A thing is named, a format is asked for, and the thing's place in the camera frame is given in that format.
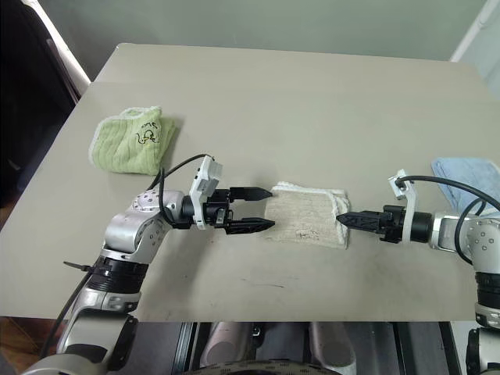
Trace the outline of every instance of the white towel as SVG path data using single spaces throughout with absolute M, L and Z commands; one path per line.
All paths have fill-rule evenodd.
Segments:
M 267 199 L 265 217 L 276 224 L 262 235 L 275 241 L 293 241 L 347 248 L 348 228 L 336 221 L 349 210 L 343 190 L 301 187 L 278 182 Z

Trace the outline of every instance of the green towel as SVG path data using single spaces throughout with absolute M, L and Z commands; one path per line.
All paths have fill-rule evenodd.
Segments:
M 120 173 L 158 173 L 172 139 L 172 119 L 161 119 L 160 107 L 129 108 L 101 121 L 88 150 L 92 164 Z

